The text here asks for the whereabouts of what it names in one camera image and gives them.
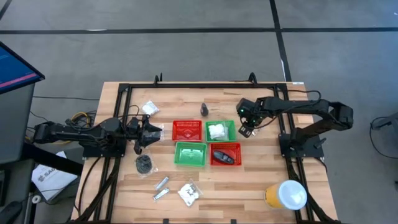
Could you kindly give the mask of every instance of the small plastic bag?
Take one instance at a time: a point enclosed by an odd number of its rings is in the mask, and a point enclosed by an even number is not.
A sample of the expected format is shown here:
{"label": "small plastic bag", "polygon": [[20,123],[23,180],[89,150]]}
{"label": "small plastic bag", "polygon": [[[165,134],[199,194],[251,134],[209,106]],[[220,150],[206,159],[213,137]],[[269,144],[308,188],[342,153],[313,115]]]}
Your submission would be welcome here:
{"label": "small plastic bag", "polygon": [[189,180],[182,188],[178,191],[178,194],[184,200],[188,207],[191,207],[196,199],[203,195],[202,191],[194,183],[192,179]]}
{"label": "small plastic bag", "polygon": [[157,138],[159,138],[159,141],[163,141],[164,140],[164,124],[155,125],[155,126],[157,126],[158,128],[161,128],[162,131],[156,131],[153,133],[144,131],[142,134],[146,137],[157,137]]}
{"label": "small plastic bag", "polygon": [[160,109],[151,100],[142,106],[142,110],[145,112],[145,114],[149,114],[151,116],[160,111]]}
{"label": "small plastic bag", "polygon": [[149,150],[146,150],[135,160],[137,174],[140,178],[145,178],[158,171],[156,164],[154,163],[153,157]]}

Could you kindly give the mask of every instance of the white cloth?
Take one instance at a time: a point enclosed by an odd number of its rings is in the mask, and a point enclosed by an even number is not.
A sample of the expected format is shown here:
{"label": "white cloth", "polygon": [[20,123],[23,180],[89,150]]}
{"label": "white cloth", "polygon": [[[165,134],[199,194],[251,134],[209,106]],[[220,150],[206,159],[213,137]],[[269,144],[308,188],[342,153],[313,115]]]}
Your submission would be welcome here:
{"label": "white cloth", "polygon": [[211,139],[225,138],[225,128],[222,124],[209,125],[209,133]]}

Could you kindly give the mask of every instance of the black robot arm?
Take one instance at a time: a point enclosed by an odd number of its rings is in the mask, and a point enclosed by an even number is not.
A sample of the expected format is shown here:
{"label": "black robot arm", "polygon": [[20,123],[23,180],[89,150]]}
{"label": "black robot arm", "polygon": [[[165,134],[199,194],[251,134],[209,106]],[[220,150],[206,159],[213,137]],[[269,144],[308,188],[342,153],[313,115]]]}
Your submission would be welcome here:
{"label": "black robot arm", "polygon": [[308,140],[329,130],[343,131],[353,126],[353,109],[340,102],[327,100],[288,101],[278,97],[257,98],[256,102],[242,98],[236,105],[240,119],[245,118],[239,133],[248,138],[252,131],[261,127],[265,118],[273,118],[282,113],[315,114],[321,120],[305,127],[294,128],[290,134],[281,135],[281,145],[294,149],[302,149]]}
{"label": "black robot arm", "polygon": [[78,141],[85,148],[83,157],[121,157],[124,155],[127,140],[136,140],[134,150],[141,154],[141,147],[160,139],[158,136],[148,136],[147,133],[162,130],[149,124],[148,115],[144,115],[141,120],[133,117],[126,127],[123,127],[118,118],[106,119],[92,128],[76,126],[70,120],[66,120],[66,123],[48,121],[36,125],[33,141],[39,144],[58,140]]}

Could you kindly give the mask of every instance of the yellow cable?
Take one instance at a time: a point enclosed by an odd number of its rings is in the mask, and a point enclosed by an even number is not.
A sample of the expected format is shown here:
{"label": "yellow cable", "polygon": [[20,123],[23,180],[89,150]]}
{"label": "yellow cable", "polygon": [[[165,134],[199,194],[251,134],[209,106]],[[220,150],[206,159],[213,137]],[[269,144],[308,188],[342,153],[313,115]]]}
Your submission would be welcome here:
{"label": "yellow cable", "polygon": [[[75,119],[75,118],[76,118],[78,115],[80,115],[80,114],[83,114],[83,115],[86,117],[86,125],[89,127],[89,126],[90,126],[90,117],[89,117],[86,113],[84,113],[84,112],[75,113],[75,115],[72,116],[72,119],[71,119],[71,120]],[[59,145],[62,145],[62,144],[69,144],[69,143],[71,143],[71,141],[57,141],[57,142],[53,142],[53,144],[59,144]]]}

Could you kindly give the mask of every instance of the computer screen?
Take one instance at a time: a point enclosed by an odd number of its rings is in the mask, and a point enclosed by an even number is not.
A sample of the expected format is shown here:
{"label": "computer screen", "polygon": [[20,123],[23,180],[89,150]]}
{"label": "computer screen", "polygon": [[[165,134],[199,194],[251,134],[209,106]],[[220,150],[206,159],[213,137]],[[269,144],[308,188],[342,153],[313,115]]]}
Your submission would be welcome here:
{"label": "computer screen", "polygon": [[43,79],[39,71],[0,42],[0,94]]}

